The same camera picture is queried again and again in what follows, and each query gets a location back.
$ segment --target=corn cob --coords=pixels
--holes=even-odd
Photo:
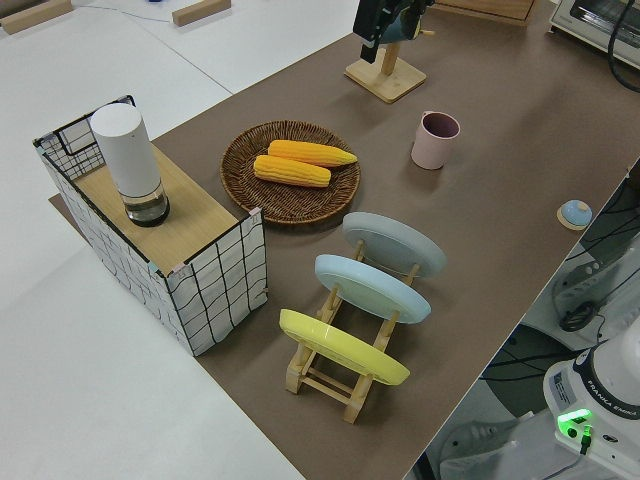
[[[295,140],[273,140],[269,144],[269,155],[290,158],[321,167],[339,167],[358,160],[353,153],[338,147]]]
[[[331,179],[331,172],[326,168],[271,155],[258,155],[253,162],[253,172],[262,180],[301,187],[326,187]]]

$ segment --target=woven basket tray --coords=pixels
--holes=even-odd
[[[311,123],[281,120],[250,128],[227,148],[220,165],[225,190],[243,209],[262,208],[264,219],[278,224],[311,224],[328,219],[349,205],[360,183],[359,162],[332,167],[326,188],[309,188],[260,180],[253,174],[257,155],[265,155],[272,140],[299,140],[350,147],[329,130]]]

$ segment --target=ceramic cup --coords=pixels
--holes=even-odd
[[[460,124],[451,115],[442,112],[424,112],[420,118],[411,159],[428,170],[442,168],[449,160]]]

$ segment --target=green light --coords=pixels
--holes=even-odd
[[[558,423],[570,422],[571,420],[575,420],[576,418],[584,418],[591,415],[591,410],[587,410],[586,408],[581,408],[580,410],[576,410],[575,412],[563,413],[558,416]]]
[[[591,410],[581,408],[573,412],[563,413],[558,416],[558,429],[564,434],[569,436],[568,431],[570,428],[576,427],[577,424],[584,422],[587,417],[591,416]],[[584,435],[591,435],[591,427],[585,425]]]

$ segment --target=brown table mat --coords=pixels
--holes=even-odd
[[[352,210],[400,220],[448,256],[441,274],[414,282],[433,313],[399,325],[387,350],[411,376],[375,384],[349,425],[329,397],[285,391],[295,343],[278,314],[313,315],[327,293],[315,257],[351,249],[340,228],[267,229],[269,301],[198,361],[309,479],[402,478],[579,239],[557,208],[577,198],[597,212],[638,157],[640,96],[616,83],[602,55],[547,33],[553,6],[538,3],[526,29],[429,11],[423,28],[436,36],[399,55],[427,81],[392,105],[343,76],[360,51],[348,36],[154,142],[240,213],[218,174],[226,147],[264,122],[316,123],[361,159]],[[462,126],[440,171],[409,157],[424,110]],[[336,325],[372,341],[379,323],[347,305]]]

